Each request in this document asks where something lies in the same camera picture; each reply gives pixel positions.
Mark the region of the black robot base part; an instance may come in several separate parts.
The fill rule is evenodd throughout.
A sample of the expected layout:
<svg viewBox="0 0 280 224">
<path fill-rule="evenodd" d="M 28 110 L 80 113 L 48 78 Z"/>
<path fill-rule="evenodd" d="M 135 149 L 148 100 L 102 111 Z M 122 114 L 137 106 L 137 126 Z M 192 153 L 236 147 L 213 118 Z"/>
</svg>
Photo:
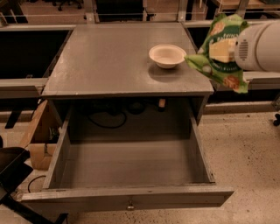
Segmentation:
<svg viewBox="0 0 280 224">
<path fill-rule="evenodd" d="M 11 196 L 33 171 L 25 163 L 29 157 L 30 152 L 24 148 L 4 147 L 3 139 L 0 137 L 0 204 L 8 207 L 31 224 L 62 224 L 67 220 L 66 213 L 61 213 L 55 222 L 51 222 Z"/>
</svg>

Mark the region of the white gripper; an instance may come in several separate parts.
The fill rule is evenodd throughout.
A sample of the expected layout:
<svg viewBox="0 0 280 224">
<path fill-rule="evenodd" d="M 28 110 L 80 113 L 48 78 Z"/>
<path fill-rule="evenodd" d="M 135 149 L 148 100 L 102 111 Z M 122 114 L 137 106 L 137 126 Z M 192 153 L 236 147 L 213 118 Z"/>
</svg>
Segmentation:
<svg viewBox="0 0 280 224">
<path fill-rule="evenodd" d="M 262 37 L 270 24 L 254 24 L 244 29 L 238 38 L 224 38 L 209 46 L 209 58 L 222 63 L 236 62 L 243 70 L 269 71 L 265 58 L 269 52 L 262 46 Z"/>
</svg>

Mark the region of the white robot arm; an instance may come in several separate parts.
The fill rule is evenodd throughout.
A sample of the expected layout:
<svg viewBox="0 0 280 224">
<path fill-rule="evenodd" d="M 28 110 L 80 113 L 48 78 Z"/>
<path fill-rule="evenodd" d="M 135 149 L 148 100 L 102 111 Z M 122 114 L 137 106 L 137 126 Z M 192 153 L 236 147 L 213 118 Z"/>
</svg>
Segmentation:
<svg viewBox="0 0 280 224">
<path fill-rule="evenodd" d="M 209 57 L 249 71 L 280 71 L 280 23 L 253 24 L 239 35 L 225 34 L 209 45 Z"/>
</svg>

